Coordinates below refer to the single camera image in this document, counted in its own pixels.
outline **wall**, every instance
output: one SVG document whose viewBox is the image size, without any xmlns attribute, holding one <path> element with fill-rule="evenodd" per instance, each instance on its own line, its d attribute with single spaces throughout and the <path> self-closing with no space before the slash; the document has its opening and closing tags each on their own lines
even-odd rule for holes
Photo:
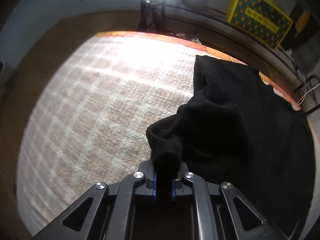
<svg viewBox="0 0 320 240">
<path fill-rule="evenodd" d="M 21 0 L 0 32 L 0 59 L 17 67 L 57 22 L 76 15 L 140 9 L 140 0 Z"/>
</svg>

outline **checkered fabric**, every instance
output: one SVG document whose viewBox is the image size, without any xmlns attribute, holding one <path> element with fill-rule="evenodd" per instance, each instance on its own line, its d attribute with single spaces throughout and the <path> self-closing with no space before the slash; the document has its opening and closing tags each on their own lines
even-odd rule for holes
<svg viewBox="0 0 320 240">
<path fill-rule="evenodd" d="M 59 68 L 20 146 L 18 210 L 32 235 L 97 181 L 118 182 L 149 158 L 146 129 L 192 97 L 196 55 L 208 54 L 138 37 L 94 37 Z"/>
</svg>

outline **yellow label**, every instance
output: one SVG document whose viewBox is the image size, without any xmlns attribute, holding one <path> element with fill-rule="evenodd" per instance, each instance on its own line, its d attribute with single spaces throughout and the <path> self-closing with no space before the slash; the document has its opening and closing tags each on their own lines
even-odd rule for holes
<svg viewBox="0 0 320 240">
<path fill-rule="evenodd" d="M 271 21 L 269 21 L 267 18 L 263 17 L 261 14 L 259 14 L 255 10 L 252 10 L 251 8 L 247 7 L 245 9 L 244 13 L 247 16 L 255 19 L 258 22 L 260 22 L 263 26 L 267 27 L 273 33 L 277 33 L 278 32 L 279 28 L 277 26 L 275 26 Z"/>
</svg>

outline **triangular cutout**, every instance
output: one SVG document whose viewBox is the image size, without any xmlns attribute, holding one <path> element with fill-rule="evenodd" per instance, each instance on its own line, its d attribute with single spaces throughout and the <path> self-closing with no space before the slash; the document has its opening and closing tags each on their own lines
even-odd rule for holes
<svg viewBox="0 0 320 240">
<path fill-rule="evenodd" d="M 262 221 L 238 197 L 235 197 L 233 201 L 245 231 L 262 225 Z"/>
<path fill-rule="evenodd" d="M 74 231 L 80 231 L 88 211 L 92 205 L 93 198 L 89 197 L 83 201 L 75 210 L 72 211 L 63 221 L 62 225 Z"/>
</svg>

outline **black cloth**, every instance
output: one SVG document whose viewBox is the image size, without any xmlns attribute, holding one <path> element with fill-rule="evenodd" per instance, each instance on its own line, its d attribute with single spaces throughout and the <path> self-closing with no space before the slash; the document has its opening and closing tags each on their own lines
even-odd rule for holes
<svg viewBox="0 0 320 240">
<path fill-rule="evenodd" d="M 312 200 L 315 156 L 302 111 L 265 85 L 259 71 L 196 56 L 194 95 L 146 132 L 156 171 L 180 163 L 206 181 L 230 181 L 287 235 Z"/>
</svg>

